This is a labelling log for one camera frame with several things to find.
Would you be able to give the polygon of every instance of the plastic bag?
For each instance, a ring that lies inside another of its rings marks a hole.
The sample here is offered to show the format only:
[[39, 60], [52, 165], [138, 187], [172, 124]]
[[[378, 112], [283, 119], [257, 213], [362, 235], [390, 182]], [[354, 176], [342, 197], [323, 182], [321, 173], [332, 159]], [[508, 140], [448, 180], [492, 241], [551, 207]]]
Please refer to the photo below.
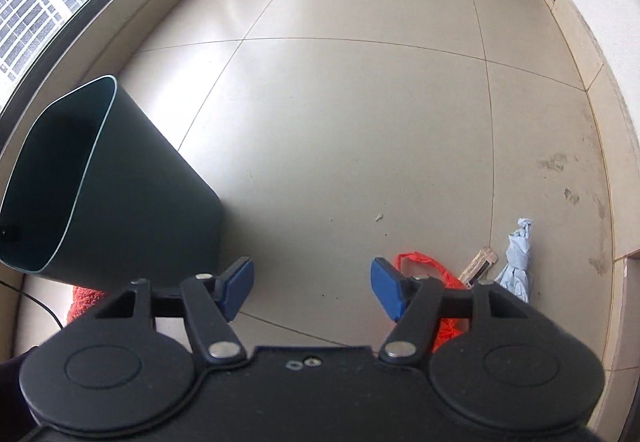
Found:
[[529, 265], [529, 235], [531, 234], [531, 220], [520, 218], [518, 230], [509, 235], [507, 247], [507, 266], [498, 274], [495, 281], [506, 288], [514, 296], [525, 303], [529, 302], [529, 279], [527, 265]]
[[[424, 266], [426, 268], [424, 274], [426, 275], [431, 275], [431, 273], [436, 271], [445, 288], [466, 289], [465, 285], [441, 263], [421, 252], [406, 252], [396, 256], [394, 260], [394, 267], [396, 267], [396, 270], [403, 275], [408, 275], [402, 270], [402, 261], [410, 261], [415, 265]], [[463, 330], [460, 329], [460, 319], [441, 319], [440, 328], [438, 329], [438, 334], [436, 335], [436, 339], [433, 343], [432, 351], [435, 352], [442, 344], [462, 333]]]

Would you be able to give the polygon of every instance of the blue gripper pad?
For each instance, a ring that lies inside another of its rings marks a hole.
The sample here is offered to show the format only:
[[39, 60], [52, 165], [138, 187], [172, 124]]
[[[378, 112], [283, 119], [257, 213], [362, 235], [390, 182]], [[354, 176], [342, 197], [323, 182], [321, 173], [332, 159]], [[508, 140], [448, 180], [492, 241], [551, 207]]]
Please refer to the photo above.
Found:
[[227, 321], [233, 321], [254, 287], [254, 262], [240, 258], [216, 278], [215, 301]]
[[371, 262], [371, 289], [386, 315], [393, 321], [398, 321], [408, 306], [401, 284], [405, 279], [383, 257], [377, 257]]

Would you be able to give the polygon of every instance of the trash can rim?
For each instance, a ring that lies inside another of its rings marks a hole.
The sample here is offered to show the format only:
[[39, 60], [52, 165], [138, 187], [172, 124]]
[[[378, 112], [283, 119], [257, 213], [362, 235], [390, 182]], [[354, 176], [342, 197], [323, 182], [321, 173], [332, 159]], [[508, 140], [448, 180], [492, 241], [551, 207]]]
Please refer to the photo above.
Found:
[[118, 91], [118, 80], [115, 78], [114, 75], [102, 75], [100, 77], [94, 78], [94, 80], [90, 80], [89, 82], [84, 83], [82, 86], [78, 86], [76, 89], [73, 89], [72, 91], [64, 94], [63, 96], [55, 99], [53, 102], [50, 102], [50, 104], [47, 105], [46, 108], [44, 108], [40, 114], [38, 115], [38, 117], [36, 118], [36, 120], [33, 121], [33, 123], [31, 124], [30, 128], [29, 128], [29, 132], [27, 133], [24, 142], [22, 143], [22, 145], [20, 146], [20, 151], [18, 152], [18, 155], [16, 157], [16, 162], [14, 163], [14, 166], [11, 169], [11, 175], [9, 176], [9, 180], [7, 181], [6, 187], [4, 189], [4, 194], [2, 195], [2, 202], [0, 203], [0, 213], [2, 212], [2, 207], [4, 206], [4, 199], [6, 198], [6, 194], [8, 191], [8, 188], [11, 184], [12, 178], [14, 176], [14, 170], [15, 170], [15, 166], [17, 164], [17, 159], [20, 158], [20, 153], [22, 153], [22, 149], [24, 148], [24, 145], [27, 142], [27, 139], [29, 138], [29, 135], [31, 133], [31, 130], [33, 129], [33, 127], [37, 124], [38, 120], [40, 119], [40, 117], [42, 117], [42, 115], [44, 115], [44, 113], [47, 111], [47, 109], [49, 109], [49, 107], [53, 106], [54, 104], [57, 104], [60, 100], [74, 94], [75, 92], [79, 91], [80, 89], [84, 89], [86, 86], [88, 86], [89, 84], [93, 84], [94, 82], [98, 82], [102, 79], [108, 78], [110, 80], [113, 81], [113, 92], [111, 93], [111, 100], [109, 102], [109, 105], [106, 109], [106, 111], [104, 112], [104, 117], [102, 118], [102, 122], [100, 122], [100, 127], [98, 128], [98, 131], [95, 135], [95, 139], [94, 139], [94, 144], [91, 147], [91, 151], [89, 153], [89, 156], [87, 158], [86, 161], [86, 165], [84, 166], [84, 171], [82, 172], [82, 176], [80, 178], [80, 182], [78, 184], [78, 190], [76, 191], [76, 197], [74, 198], [74, 202], [71, 205], [71, 209], [69, 212], [69, 216], [68, 216], [68, 220], [66, 221], [66, 225], [65, 225], [65, 230], [62, 232], [62, 235], [60, 235], [60, 240], [58, 241], [58, 245], [56, 246], [56, 248], [54, 249], [53, 253], [51, 254], [51, 256], [49, 257], [49, 259], [47, 260], [47, 263], [45, 263], [42, 268], [38, 269], [38, 270], [25, 270], [23, 268], [18, 268], [17, 266], [14, 266], [10, 263], [5, 262], [4, 259], [0, 258], [0, 261], [5, 264], [6, 266], [8, 266], [9, 268], [12, 268], [14, 270], [23, 272], [23, 273], [28, 273], [28, 274], [40, 274], [41, 272], [43, 272], [51, 263], [51, 261], [55, 258], [56, 254], [58, 253], [58, 250], [60, 249], [60, 246], [62, 245], [63, 241], [65, 240], [65, 236], [66, 233], [69, 229], [69, 225], [71, 223], [71, 219], [73, 218], [74, 215], [74, 211], [76, 209], [76, 204], [78, 203], [78, 195], [80, 194], [80, 191], [82, 189], [82, 184], [84, 183], [84, 179], [86, 177], [86, 172], [89, 168], [89, 165], [91, 164], [91, 158], [94, 155], [94, 150], [95, 150], [95, 145], [98, 143], [98, 139], [100, 138], [100, 135], [102, 133], [102, 129], [104, 127], [104, 123], [107, 120], [107, 117], [109, 116], [109, 113], [111, 112], [111, 107], [113, 106], [113, 101], [115, 100], [115, 96], [117, 94]]

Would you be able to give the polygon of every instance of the red knitted object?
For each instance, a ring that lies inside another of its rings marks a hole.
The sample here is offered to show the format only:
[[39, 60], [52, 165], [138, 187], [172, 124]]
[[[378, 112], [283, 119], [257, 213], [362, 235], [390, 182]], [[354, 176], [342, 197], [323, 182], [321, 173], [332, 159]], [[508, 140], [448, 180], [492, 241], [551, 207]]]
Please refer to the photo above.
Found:
[[90, 288], [74, 287], [73, 303], [66, 314], [66, 324], [68, 325], [74, 319], [84, 314], [89, 308], [102, 300], [107, 292], [101, 290], [92, 290]]

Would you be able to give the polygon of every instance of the crumpled tissue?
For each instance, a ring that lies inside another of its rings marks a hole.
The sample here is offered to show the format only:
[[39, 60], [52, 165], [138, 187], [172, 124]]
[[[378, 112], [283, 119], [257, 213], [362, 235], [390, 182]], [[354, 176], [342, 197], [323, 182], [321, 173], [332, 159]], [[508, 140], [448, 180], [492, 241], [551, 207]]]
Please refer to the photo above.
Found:
[[514, 296], [528, 303], [529, 280], [527, 279], [527, 265], [529, 265], [531, 220], [529, 218], [520, 218], [518, 227], [517, 231], [509, 235], [509, 246], [505, 253], [507, 266], [502, 269], [495, 281]]

